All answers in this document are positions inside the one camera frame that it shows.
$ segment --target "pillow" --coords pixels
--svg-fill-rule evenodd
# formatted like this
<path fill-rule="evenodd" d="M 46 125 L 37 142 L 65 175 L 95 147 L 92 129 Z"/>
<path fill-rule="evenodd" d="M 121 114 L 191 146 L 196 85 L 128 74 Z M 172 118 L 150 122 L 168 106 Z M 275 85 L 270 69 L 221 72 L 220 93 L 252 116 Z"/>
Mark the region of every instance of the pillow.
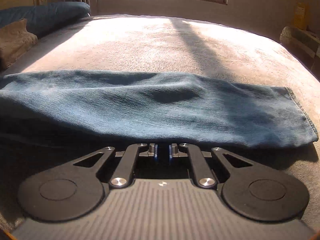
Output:
<path fill-rule="evenodd" d="M 0 10 L 0 28 L 27 19 L 27 31 L 41 38 L 71 21 L 87 17 L 90 5 L 84 2 L 56 2 L 39 6 L 20 6 Z"/>
<path fill-rule="evenodd" d="M 26 26 L 27 20 L 22 19 L 0 29 L 0 69 L 6 69 L 37 43 L 37 36 L 27 32 Z"/>

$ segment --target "ribbed black surface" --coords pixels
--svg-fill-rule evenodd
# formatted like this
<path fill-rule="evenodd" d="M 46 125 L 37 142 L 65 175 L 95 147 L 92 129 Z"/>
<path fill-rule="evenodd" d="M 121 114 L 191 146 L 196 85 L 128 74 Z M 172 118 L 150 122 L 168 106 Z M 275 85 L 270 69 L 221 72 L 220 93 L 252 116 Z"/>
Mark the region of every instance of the ribbed black surface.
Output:
<path fill-rule="evenodd" d="M 313 234 L 299 220 L 261 224 L 245 219 L 215 191 L 190 180 L 164 182 L 137 179 L 129 188 L 111 191 L 96 211 L 79 220 L 44 224 L 27 219 L 13 235 L 18 240 L 307 240 Z"/>

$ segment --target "yellow object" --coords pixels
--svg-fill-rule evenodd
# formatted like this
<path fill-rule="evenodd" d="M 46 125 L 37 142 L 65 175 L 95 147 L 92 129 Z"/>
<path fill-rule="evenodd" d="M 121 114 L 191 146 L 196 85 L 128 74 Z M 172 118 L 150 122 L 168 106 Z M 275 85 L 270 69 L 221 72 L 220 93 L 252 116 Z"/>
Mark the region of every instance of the yellow object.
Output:
<path fill-rule="evenodd" d="M 294 14 L 294 26 L 301 29 L 306 30 L 308 26 L 308 16 L 309 16 L 309 8 L 305 3 L 297 3 L 296 10 Z"/>
<path fill-rule="evenodd" d="M 17 240 L 13 235 L 11 235 L 8 231 L 3 230 L 0 232 L 0 239 L 5 239 L 5 240 Z"/>

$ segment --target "orange box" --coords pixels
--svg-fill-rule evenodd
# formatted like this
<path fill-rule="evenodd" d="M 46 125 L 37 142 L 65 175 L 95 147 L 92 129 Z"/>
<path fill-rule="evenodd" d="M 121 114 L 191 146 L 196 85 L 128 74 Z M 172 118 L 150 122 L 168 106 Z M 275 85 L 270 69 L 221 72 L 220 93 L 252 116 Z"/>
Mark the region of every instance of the orange box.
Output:
<path fill-rule="evenodd" d="M 304 3 L 297 3 L 293 25 L 301 30 L 306 30 L 309 20 L 309 7 Z"/>

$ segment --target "circular pad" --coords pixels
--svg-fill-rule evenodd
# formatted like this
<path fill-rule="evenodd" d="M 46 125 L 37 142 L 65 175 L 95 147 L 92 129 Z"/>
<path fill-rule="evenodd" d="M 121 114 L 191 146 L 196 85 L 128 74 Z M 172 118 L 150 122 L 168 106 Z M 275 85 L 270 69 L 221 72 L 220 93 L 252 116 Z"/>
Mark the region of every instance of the circular pad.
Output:
<path fill-rule="evenodd" d="M 260 179 L 252 182 L 249 186 L 249 190 L 256 198 L 267 201 L 280 199 L 286 192 L 285 186 L 277 181 L 269 179 Z"/>
<path fill-rule="evenodd" d="M 308 189 L 301 181 L 262 165 L 234 168 L 221 196 L 235 212 L 264 222 L 298 217 L 309 202 Z"/>
<path fill-rule="evenodd" d="M 40 194 L 48 200 L 64 200 L 71 197 L 77 190 L 77 185 L 68 179 L 53 179 L 40 187 Z"/>
<path fill-rule="evenodd" d="M 105 196 L 101 182 L 82 167 L 47 170 L 25 180 L 18 202 L 31 217 L 46 222 L 78 218 L 94 209 Z"/>

